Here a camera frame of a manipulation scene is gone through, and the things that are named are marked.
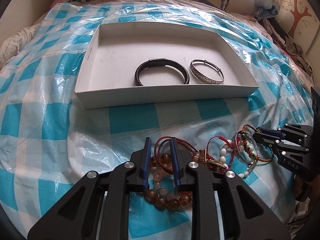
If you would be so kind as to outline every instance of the wall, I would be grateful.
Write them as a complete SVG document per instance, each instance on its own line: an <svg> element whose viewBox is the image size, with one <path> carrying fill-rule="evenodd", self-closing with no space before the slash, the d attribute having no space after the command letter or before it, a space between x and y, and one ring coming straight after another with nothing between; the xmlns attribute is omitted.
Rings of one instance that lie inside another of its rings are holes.
<svg viewBox="0 0 320 240"><path fill-rule="evenodd" d="M54 0L12 0L0 18L0 44L49 10Z"/></svg>

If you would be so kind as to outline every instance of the engraved silver bracelet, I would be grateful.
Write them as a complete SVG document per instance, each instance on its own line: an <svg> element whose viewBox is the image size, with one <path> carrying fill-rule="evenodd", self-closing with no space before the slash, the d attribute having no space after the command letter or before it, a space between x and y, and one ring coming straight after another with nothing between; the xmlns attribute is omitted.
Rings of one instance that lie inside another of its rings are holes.
<svg viewBox="0 0 320 240"><path fill-rule="evenodd" d="M195 62L201 62L201 63L204 63L204 64L207 64L211 67L213 67L214 69L216 69L218 71L218 73L221 74L222 76L222 80L221 81L216 81L216 80L213 80L211 78L208 78L206 77L205 75L203 75L202 73L200 73L196 68L195 66L193 65ZM193 61L191 61L190 63L190 70L191 72L193 73L193 75L199 79L200 81L206 83L206 84L211 84L211 85L220 85L224 82L224 75L221 71L220 68L218 68L215 64L207 61L207 60L202 60L202 59L194 59Z"/></svg>

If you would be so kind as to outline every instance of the pink bead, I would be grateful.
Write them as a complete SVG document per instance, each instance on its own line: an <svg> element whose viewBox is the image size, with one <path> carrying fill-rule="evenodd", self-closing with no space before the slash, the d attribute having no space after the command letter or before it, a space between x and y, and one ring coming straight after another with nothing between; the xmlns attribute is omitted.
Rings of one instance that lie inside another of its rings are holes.
<svg viewBox="0 0 320 240"><path fill-rule="evenodd" d="M169 194L167 195L167 199L168 199L168 200L172 200L172 199L174 199L174 198L175 198L175 196L174 196L173 193L169 193Z"/></svg>
<svg viewBox="0 0 320 240"><path fill-rule="evenodd" d="M153 176L153 180L154 180L154 181L159 182L159 181L161 181L161 179L162 179L162 177L161 177L160 174L158 174L158 173Z"/></svg>
<svg viewBox="0 0 320 240"><path fill-rule="evenodd" d="M155 183L153 184L153 187L154 187L155 189L160 189L160 188L161 188L161 182L155 182Z"/></svg>
<svg viewBox="0 0 320 240"><path fill-rule="evenodd" d="M165 196L165 195L167 195L168 190L167 190L165 187L162 187L162 188L159 190L159 192L160 192L161 195Z"/></svg>

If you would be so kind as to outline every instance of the bed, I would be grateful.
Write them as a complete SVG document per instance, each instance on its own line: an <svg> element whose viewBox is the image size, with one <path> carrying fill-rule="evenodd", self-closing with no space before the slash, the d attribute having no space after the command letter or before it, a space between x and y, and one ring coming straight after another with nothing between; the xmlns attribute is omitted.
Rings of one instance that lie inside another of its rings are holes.
<svg viewBox="0 0 320 240"><path fill-rule="evenodd" d="M160 21L216 32L260 87L248 98L84 110L73 93L84 52L100 24L123 21ZM141 149L147 136L153 143L161 136L176 136L202 148L217 134L231 139L245 123L271 129L313 123L309 86L299 77L300 70L259 31L213 6L188 0L58 3L31 33L0 71L0 204L24 237L87 171L113 170ZM214 157L220 148L213 143ZM240 173L244 166L235 160L232 169ZM285 223L295 209L293 179L274 161L257 167L245 182ZM166 183L173 187L171 180ZM191 220L188 207L161 212L141 195L131 195L130 239L189 239Z"/></svg>

